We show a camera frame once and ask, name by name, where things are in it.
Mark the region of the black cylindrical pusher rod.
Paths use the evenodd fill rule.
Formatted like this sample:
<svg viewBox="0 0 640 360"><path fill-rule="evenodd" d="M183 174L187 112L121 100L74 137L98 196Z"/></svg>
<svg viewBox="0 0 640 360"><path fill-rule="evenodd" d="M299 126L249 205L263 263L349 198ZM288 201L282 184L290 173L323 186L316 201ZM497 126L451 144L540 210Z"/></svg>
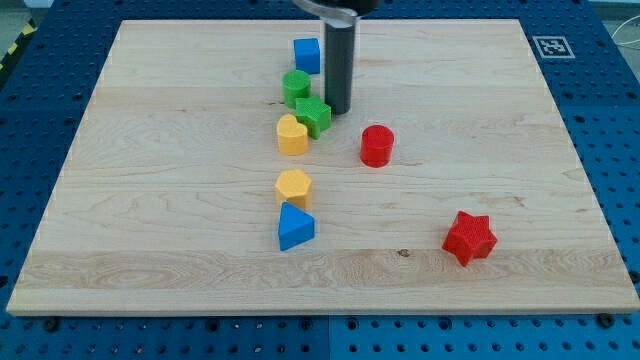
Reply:
<svg viewBox="0 0 640 360"><path fill-rule="evenodd" d="M325 102L336 115L351 108L354 69L355 26L324 24Z"/></svg>

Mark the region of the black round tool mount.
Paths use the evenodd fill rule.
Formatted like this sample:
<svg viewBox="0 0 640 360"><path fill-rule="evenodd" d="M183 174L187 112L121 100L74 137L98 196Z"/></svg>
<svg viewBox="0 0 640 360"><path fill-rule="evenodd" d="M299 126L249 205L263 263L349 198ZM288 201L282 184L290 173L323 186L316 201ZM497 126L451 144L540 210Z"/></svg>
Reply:
<svg viewBox="0 0 640 360"><path fill-rule="evenodd" d="M296 7L333 26L353 26L380 3L380 0L293 0Z"/></svg>

